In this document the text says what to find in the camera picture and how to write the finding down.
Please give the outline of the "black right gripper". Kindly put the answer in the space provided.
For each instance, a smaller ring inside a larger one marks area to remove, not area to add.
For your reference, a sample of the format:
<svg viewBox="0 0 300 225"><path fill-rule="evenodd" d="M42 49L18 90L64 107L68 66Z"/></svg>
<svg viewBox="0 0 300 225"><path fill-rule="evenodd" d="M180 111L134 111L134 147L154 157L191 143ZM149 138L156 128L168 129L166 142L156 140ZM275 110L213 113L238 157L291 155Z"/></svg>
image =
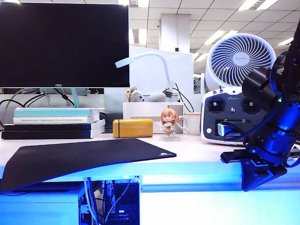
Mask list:
<svg viewBox="0 0 300 225"><path fill-rule="evenodd" d="M300 101L278 102L264 120L245 133L246 150L223 152L225 164L241 162L241 188L247 192L287 173L285 167L300 164L297 159L288 164L291 149L300 138Z"/></svg>

